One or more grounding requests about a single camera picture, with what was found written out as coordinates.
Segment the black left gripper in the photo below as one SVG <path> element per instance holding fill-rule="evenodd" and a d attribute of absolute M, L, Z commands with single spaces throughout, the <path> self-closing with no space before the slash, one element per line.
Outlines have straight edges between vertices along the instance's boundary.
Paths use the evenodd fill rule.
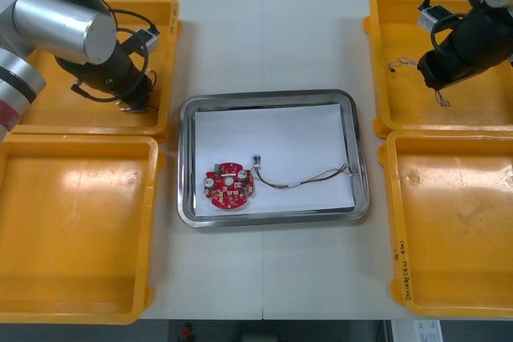
<path fill-rule="evenodd" d="M 154 91 L 157 74 L 148 66 L 132 68 L 128 80 L 122 84 L 121 91 L 115 96 L 118 101 L 129 107 L 146 107 Z"/>

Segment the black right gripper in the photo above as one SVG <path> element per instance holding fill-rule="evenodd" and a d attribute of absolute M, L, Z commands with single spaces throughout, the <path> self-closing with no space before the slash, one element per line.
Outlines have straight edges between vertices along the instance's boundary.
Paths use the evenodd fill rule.
<path fill-rule="evenodd" d="M 467 78 L 487 70 L 486 67 L 465 63 L 452 51 L 444 54 L 440 50 L 426 52 L 418 61 L 418 70 L 427 87 L 440 91 Z"/>

